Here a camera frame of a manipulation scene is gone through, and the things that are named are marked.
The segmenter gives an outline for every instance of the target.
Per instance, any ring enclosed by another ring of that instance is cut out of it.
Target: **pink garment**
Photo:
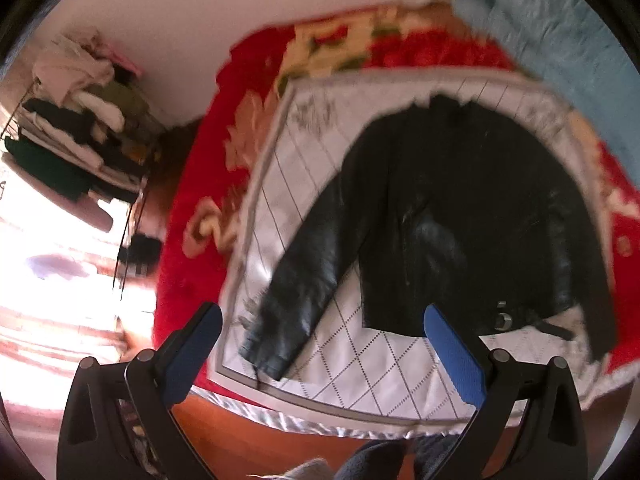
[[[77,44],[85,48],[94,56],[104,57],[106,59],[109,59],[112,63],[126,68],[137,78],[140,78],[144,73],[144,71],[138,65],[136,65],[128,57],[124,56],[124,54],[119,52],[118,49],[113,45],[113,43],[105,40],[100,34],[100,31],[95,27],[75,28],[66,33],[66,37],[68,37],[72,41],[75,41]]]
[[[13,171],[23,182],[31,186],[51,203],[57,205],[67,213],[75,216],[79,220],[89,224],[91,227],[100,229],[108,233],[113,227],[113,218],[104,209],[100,208],[95,200],[87,195],[82,195],[77,202],[72,202],[68,198],[56,193],[50,187],[45,186],[34,176],[31,176],[14,160],[10,153],[2,154],[2,162]]]
[[[40,80],[53,102],[62,107],[70,92],[111,82],[113,65],[107,59],[94,59],[77,43],[59,36],[36,59],[33,76]]]

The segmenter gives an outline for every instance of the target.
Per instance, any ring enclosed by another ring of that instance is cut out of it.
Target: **jacket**
[[[240,354],[279,380],[356,259],[368,328],[424,336],[433,303],[487,335],[579,303],[592,358],[616,341],[576,183],[535,136],[475,102],[437,95],[365,129],[279,261]]]

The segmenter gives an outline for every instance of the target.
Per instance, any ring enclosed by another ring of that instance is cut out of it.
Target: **wall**
[[[141,87],[150,100],[184,122],[206,111],[229,47],[255,28],[391,1],[63,0],[36,36],[46,40],[70,25],[96,25],[147,70]]]

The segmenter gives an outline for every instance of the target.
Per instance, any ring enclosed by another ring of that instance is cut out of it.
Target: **bed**
[[[449,68],[426,69],[434,66]],[[420,70],[407,72],[408,68]],[[502,106],[505,113],[514,117],[522,108],[518,95],[520,98],[525,93],[537,95],[530,102],[533,111],[521,114],[522,121],[525,124],[529,121],[527,126],[541,135],[551,128],[553,135],[548,134],[550,138],[562,132],[562,142],[578,146],[576,150],[581,154],[580,160],[573,163],[574,177],[590,197],[588,202],[597,218],[603,256],[614,291],[620,340],[606,361],[594,365],[586,362],[586,342],[580,337],[572,348],[549,346],[545,350],[568,358],[584,408],[597,396],[636,377],[640,371],[640,319],[637,314],[640,288],[634,276],[640,270],[640,195],[581,114],[572,110],[561,96],[524,77],[495,42],[473,36],[466,25],[453,16],[447,2],[435,2],[418,9],[379,6],[310,22],[264,28],[231,49],[230,59],[216,81],[218,94],[200,125],[174,200],[160,262],[153,332],[154,344],[159,346],[171,331],[186,323],[201,302],[220,302],[229,314],[225,316],[225,338],[216,346],[209,370],[202,370],[198,376],[194,389],[201,396],[281,430],[363,438],[459,432],[470,416],[468,406],[456,398],[455,389],[427,342],[389,342],[387,339],[387,354],[396,362],[388,367],[380,365],[373,375],[381,377],[372,380],[363,371],[367,387],[358,391],[356,397],[359,398],[351,399],[354,402],[340,398],[341,390],[336,380],[339,382],[340,378],[344,380],[349,376],[341,373],[346,368],[339,364],[329,366],[326,373],[330,380],[319,388],[333,394],[313,400],[314,395],[304,390],[311,384],[318,384],[318,376],[289,378],[286,380],[291,386],[289,390],[285,386],[278,388],[269,384],[273,388],[272,395],[258,391],[251,370],[245,370],[246,366],[238,357],[237,339],[243,330],[240,310],[247,299],[240,300],[238,291],[242,287],[248,290],[251,286],[264,286],[250,283],[251,277],[247,282],[239,276],[245,264],[254,269],[259,265],[257,258],[250,257],[250,241],[257,238],[255,233],[261,224],[254,222],[254,216],[258,219],[259,216],[250,212],[258,207],[257,191],[269,185],[264,181],[262,170],[270,164],[269,152],[276,146],[282,130],[278,125],[297,124],[301,128],[302,124],[307,130],[319,128],[318,124],[323,124],[322,117],[327,115],[332,103],[339,108],[347,99],[345,89],[354,85],[358,88],[363,85],[395,88],[393,95],[401,96],[398,97],[400,102],[396,103],[399,105],[418,98],[420,92],[422,98],[428,98],[434,88],[443,89],[444,83],[445,91],[460,94],[463,88],[465,91],[470,88],[473,81],[473,89],[463,98],[495,101],[496,107]],[[309,96],[315,96],[312,105],[308,105]],[[378,96],[373,99],[377,105],[370,101],[361,107],[380,111],[380,103],[385,100]],[[370,116],[363,114],[343,129],[355,132],[367,117]],[[344,154],[350,140],[350,137],[343,139],[342,147],[336,149]],[[206,237],[194,231],[204,218],[211,219],[210,235]],[[349,304],[356,305],[357,300]],[[334,329],[330,324],[338,318],[342,322]],[[357,328],[358,325],[352,321],[357,319],[354,312],[328,312],[323,322],[325,319],[324,325],[321,323],[318,327],[321,339],[316,338],[315,343],[320,349],[341,326]],[[569,312],[563,322],[580,327],[575,311]],[[505,346],[522,360],[538,362],[546,357],[545,352],[535,350],[544,346],[544,342],[521,336],[516,336],[517,341],[488,340],[487,343]],[[529,342],[518,346],[521,341]],[[411,358],[423,360],[426,370],[432,370],[431,374],[421,373],[415,384],[409,385],[405,381],[408,395],[398,394],[397,402],[394,402],[396,393],[392,393],[388,399],[390,404],[384,410],[381,406],[373,407],[377,402],[358,405],[362,399],[374,397],[375,389],[385,381],[391,381],[393,373],[400,372],[400,376],[404,376],[407,370],[398,364],[396,357],[408,356],[418,348],[420,354]],[[309,360],[313,355],[322,356],[322,351],[314,350],[308,349]],[[384,357],[385,348],[376,352],[377,357]],[[416,392],[423,392],[421,397],[412,392],[414,386],[418,386]],[[513,423],[517,422],[521,408],[516,406]]]

